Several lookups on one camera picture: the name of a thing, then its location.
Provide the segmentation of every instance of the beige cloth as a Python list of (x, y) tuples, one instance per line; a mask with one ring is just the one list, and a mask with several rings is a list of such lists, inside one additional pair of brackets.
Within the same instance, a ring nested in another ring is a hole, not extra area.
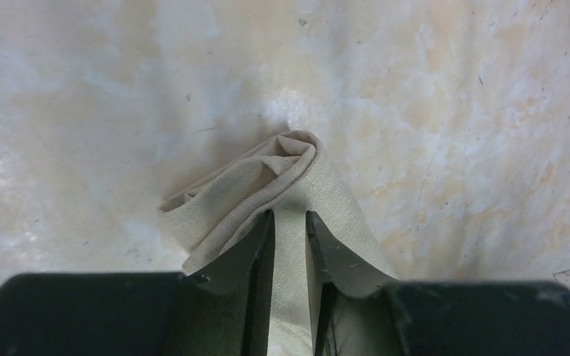
[(275, 272), (269, 355), (311, 355), (305, 264), (305, 213), (317, 211), (331, 232), (375, 267), (395, 277), (357, 202), (318, 138), (281, 133), (174, 195), (160, 207), (164, 224), (191, 253), (193, 272), (233, 246), (257, 215), (275, 214)]

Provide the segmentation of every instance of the beige marble tabletop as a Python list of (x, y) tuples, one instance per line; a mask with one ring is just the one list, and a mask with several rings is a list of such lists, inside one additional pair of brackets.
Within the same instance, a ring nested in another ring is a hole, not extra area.
[(287, 128), (403, 278), (570, 268), (570, 1), (0, 0), (0, 283), (179, 268), (161, 200)]

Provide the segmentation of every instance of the towel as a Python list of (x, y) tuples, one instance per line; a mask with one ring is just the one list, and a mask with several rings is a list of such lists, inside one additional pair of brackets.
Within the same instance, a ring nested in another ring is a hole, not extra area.
[(317, 211), (343, 244), (391, 277), (361, 209), (310, 132), (280, 133), (175, 194), (161, 206), (196, 271), (231, 248), (263, 212), (275, 217), (268, 355), (312, 355), (305, 213)]

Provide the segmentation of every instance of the dark object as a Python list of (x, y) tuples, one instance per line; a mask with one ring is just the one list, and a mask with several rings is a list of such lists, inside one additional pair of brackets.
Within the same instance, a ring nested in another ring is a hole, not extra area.
[[(316, 355), (570, 355), (556, 283), (404, 283), (307, 213)], [(24, 274), (0, 288), (0, 355), (265, 355), (275, 231), (266, 213), (207, 267)]]

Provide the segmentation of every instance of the gray cloth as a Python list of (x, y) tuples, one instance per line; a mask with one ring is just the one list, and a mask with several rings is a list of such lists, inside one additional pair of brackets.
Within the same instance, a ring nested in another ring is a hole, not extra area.
[(311, 355), (307, 211), (317, 211), (343, 244), (396, 276), (317, 137), (306, 131), (274, 136), (160, 207), (164, 224), (189, 250), (183, 265), (189, 273), (233, 246), (268, 209), (276, 227), (268, 353)]

